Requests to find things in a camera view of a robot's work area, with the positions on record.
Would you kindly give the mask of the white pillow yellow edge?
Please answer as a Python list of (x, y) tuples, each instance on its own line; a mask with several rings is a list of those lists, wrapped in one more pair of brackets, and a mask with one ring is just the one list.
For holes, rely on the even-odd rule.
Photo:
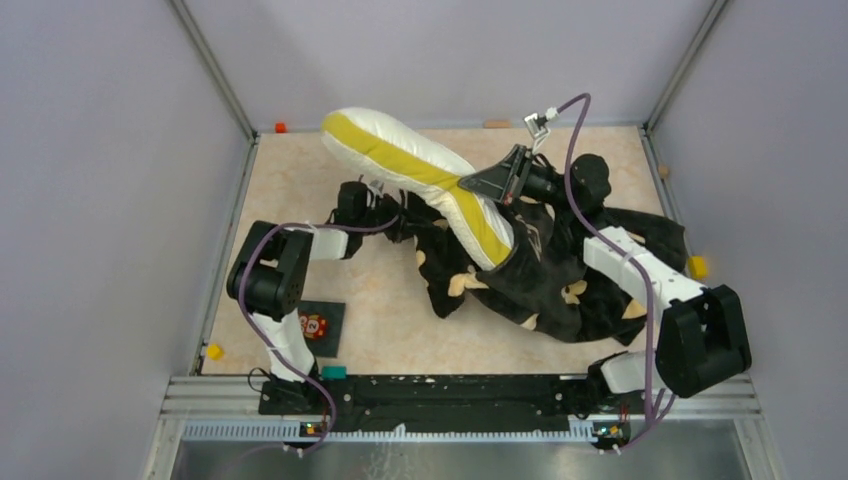
[(320, 131), (323, 144), (347, 167), (412, 192), (437, 210), (481, 269), (493, 270), (511, 256), (511, 224), (492, 200), (460, 187), (475, 168), (453, 150), (362, 107), (329, 113)]

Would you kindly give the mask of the black floral pillowcase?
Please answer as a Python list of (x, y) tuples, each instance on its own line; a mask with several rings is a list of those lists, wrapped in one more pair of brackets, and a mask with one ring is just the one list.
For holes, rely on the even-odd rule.
[(518, 201), (499, 207), (516, 236), (507, 260), (492, 271), (475, 263), (447, 219), (423, 199), (408, 193), (400, 206), (384, 196), (377, 221), (391, 221), (385, 235), (412, 240), (434, 314), (447, 318), (468, 295), (526, 329), (564, 343), (608, 338), (630, 345), (642, 331), (646, 313), (632, 296), (582, 261), (578, 224), (562, 230), (541, 203)]

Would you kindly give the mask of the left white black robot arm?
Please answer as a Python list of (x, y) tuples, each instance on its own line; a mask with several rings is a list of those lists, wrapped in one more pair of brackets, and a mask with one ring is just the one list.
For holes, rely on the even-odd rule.
[(246, 322), (270, 358), (261, 394), (308, 413), (326, 395), (316, 359), (300, 326), (300, 304), (313, 261), (351, 258), (364, 237), (401, 225), (405, 192), (387, 194), (379, 181), (343, 183), (336, 205), (319, 223), (254, 222), (225, 282)]

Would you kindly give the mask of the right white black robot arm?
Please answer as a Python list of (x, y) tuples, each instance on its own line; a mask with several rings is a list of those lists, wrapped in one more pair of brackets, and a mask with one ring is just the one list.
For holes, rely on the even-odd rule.
[(492, 167), (463, 176), (458, 185), (476, 196), (516, 212), (519, 202), (549, 206), (554, 212), (551, 234), (541, 249), (550, 267), (547, 279), (585, 282), (592, 275), (618, 296), (645, 308), (646, 347), (596, 363), (586, 385), (589, 404), (612, 412), (637, 390), (653, 387), (690, 398), (752, 363), (741, 301), (726, 285), (708, 288), (668, 265), (656, 253), (670, 252), (682, 238), (679, 225), (667, 218), (666, 233), (648, 228), (626, 229), (625, 210), (605, 207), (611, 192), (606, 161), (594, 154), (569, 155), (563, 172), (539, 153), (556, 116), (526, 117), (531, 147), (516, 145)]

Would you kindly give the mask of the wooden block back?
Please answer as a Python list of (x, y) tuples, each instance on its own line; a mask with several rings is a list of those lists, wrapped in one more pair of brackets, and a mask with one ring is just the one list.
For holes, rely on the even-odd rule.
[(509, 129), (513, 124), (507, 119), (487, 119), (483, 122), (484, 129)]

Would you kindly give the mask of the dark card with owl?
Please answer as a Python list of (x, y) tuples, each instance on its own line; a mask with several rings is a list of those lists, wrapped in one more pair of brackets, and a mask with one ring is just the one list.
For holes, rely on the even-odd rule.
[(309, 350), (322, 358), (336, 358), (340, 348), (346, 304), (302, 300), (298, 306), (301, 330)]

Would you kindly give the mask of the teal block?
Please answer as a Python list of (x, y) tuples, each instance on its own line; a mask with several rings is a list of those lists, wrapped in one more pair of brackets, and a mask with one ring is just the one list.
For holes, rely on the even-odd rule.
[(347, 368), (341, 365), (325, 365), (322, 367), (320, 376), (324, 380), (344, 380), (347, 378)]

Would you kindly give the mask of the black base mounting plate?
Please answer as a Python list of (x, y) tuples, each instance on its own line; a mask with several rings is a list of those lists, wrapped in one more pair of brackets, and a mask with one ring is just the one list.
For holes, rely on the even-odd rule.
[(533, 433), (591, 415), (640, 414), (639, 392), (613, 394), (590, 375), (348, 375), (315, 385), (266, 380), (262, 415), (315, 415), (333, 433)]

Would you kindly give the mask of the yellow block left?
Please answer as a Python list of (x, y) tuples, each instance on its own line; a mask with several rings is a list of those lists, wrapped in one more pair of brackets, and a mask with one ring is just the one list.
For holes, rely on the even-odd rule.
[(210, 361), (219, 361), (224, 356), (224, 350), (214, 343), (210, 343), (205, 349), (205, 358)]

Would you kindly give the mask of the yellow block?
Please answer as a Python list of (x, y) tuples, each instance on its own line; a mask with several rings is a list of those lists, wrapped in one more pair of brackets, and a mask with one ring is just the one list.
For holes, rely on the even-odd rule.
[(214, 343), (210, 343), (205, 349), (205, 358), (210, 361), (219, 361), (224, 356), (224, 350)]
[(704, 280), (709, 276), (707, 261), (702, 256), (690, 256), (687, 261), (690, 276), (695, 280)]

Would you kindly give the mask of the yellow block right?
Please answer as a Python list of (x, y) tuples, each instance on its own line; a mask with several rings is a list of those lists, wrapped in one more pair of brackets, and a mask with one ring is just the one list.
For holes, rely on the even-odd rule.
[(702, 256), (690, 256), (687, 261), (690, 276), (695, 280), (704, 280), (709, 276), (707, 261)]

